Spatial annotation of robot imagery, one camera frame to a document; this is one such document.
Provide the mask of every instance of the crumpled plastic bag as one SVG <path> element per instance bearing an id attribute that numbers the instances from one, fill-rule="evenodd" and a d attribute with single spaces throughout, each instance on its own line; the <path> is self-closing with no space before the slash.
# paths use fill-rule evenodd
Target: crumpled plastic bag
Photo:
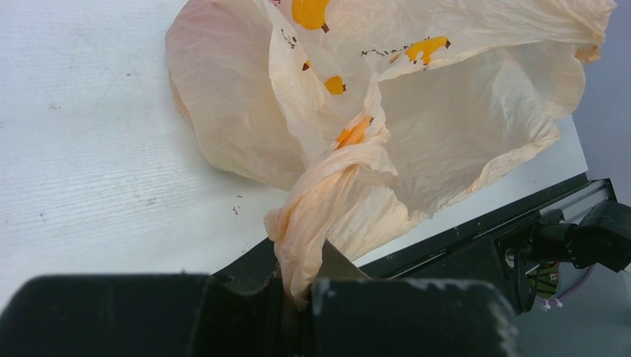
<path id="1" fill-rule="evenodd" d="M 551 146 L 610 0 L 190 0 L 173 99 L 208 162 L 290 190 L 265 219 L 304 306 L 329 239 L 349 259 Z"/>

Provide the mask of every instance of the white table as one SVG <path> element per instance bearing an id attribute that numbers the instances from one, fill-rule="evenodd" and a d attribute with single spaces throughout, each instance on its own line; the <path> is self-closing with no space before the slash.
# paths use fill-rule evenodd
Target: white table
<path id="1" fill-rule="evenodd" d="M 39 274 L 213 272 L 266 237 L 286 194 L 210 168 L 171 103 L 164 33 L 184 2 L 0 4 L 0 309 Z M 533 161 L 357 263 L 585 172 L 559 125 Z"/>

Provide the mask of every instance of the peach plastic bag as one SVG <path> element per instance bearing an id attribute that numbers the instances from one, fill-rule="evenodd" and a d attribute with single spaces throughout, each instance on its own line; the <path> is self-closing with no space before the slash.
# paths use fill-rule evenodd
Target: peach plastic bag
<path id="1" fill-rule="evenodd" d="M 325 239 L 355 260 L 551 146 L 614 7 L 190 0 L 167 62 L 208 162 L 290 190 L 265 224 L 303 306 Z"/>

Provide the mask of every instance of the gray wall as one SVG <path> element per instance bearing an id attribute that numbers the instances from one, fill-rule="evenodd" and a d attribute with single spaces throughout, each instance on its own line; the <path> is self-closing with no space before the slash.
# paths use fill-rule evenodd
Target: gray wall
<path id="1" fill-rule="evenodd" d="M 586 66 L 587 87 L 574 113 L 591 179 L 611 178 L 631 205 L 631 2 L 619 0 L 602 58 Z M 580 272 L 562 267 L 562 289 Z M 527 356 L 631 356 L 631 274 L 598 266 L 560 309 L 536 303 L 519 317 Z"/>

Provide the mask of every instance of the table surface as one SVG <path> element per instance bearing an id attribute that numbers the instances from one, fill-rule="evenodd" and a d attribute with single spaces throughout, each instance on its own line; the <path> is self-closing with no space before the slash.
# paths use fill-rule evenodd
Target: table surface
<path id="1" fill-rule="evenodd" d="M 209 167 L 171 103 L 183 0 L 0 4 L 0 309 L 53 273 L 214 272 L 265 239 L 286 193 Z M 587 170 L 562 138 L 361 265 Z"/>

